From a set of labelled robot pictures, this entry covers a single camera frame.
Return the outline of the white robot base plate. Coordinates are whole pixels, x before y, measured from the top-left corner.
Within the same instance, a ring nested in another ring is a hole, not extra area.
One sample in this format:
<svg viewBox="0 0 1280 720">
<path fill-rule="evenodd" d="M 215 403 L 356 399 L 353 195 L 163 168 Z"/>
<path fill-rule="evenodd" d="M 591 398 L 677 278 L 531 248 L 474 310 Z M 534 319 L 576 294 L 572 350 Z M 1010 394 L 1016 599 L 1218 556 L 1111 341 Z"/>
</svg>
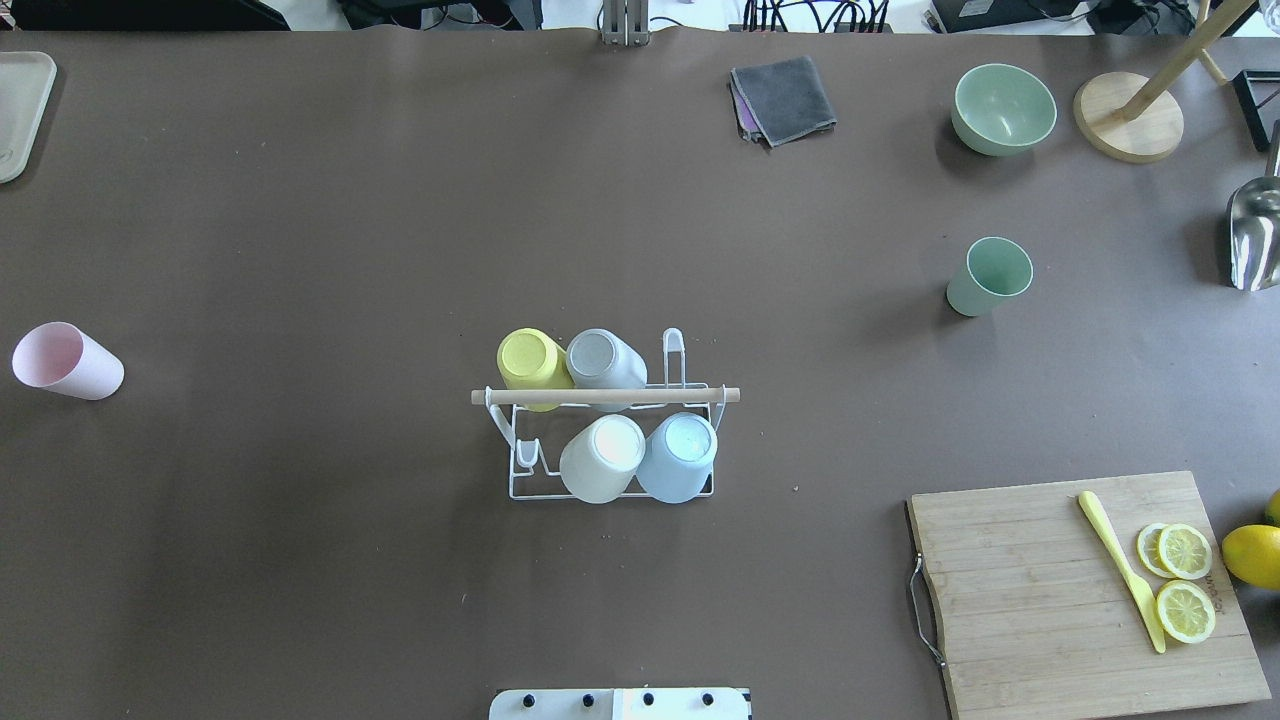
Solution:
<svg viewBox="0 0 1280 720">
<path fill-rule="evenodd" d="M 489 719 L 751 719 L 750 691 L 732 687 L 508 689 Z"/>
</svg>

